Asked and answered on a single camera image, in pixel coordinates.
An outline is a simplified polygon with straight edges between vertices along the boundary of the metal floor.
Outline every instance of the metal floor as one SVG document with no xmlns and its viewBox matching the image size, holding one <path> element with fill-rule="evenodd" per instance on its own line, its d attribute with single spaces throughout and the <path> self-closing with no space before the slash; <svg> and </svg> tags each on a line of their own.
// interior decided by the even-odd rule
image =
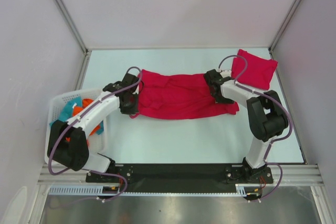
<svg viewBox="0 0 336 224">
<path fill-rule="evenodd" d="M 123 196 L 104 204 L 78 196 L 48 196 L 42 224 L 310 224 L 321 223 L 310 187 L 281 187 L 262 203 L 235 197 Z"/>
</svg>

